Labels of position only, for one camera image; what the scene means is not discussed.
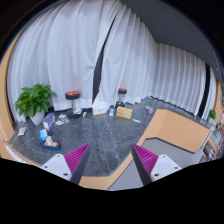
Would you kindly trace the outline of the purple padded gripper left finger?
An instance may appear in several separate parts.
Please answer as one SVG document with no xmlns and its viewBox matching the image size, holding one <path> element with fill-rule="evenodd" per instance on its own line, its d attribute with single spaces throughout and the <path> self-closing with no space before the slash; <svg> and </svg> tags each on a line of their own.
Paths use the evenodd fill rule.
<svg viewBox="0 0 224 224">
<path fill-rule="evenodd" d="M 41 168 L 72 183 L 79 184 L 90 152 L 90 145 L 85 144 L 65 155 L 54 155 Z"/>
</svg>

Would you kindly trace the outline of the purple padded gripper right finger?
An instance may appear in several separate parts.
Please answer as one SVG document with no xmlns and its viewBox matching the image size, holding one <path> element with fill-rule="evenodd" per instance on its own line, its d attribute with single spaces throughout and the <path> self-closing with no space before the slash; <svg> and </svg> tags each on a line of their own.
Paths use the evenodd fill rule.
<svg viewBox="0 0 224 224">
<path fill-rule="evenodd" d="M 156 155 L 137 144 L 132 145 L 132 156 L 143 185 L 181 170 L 166 154 Z"/>
</svg>

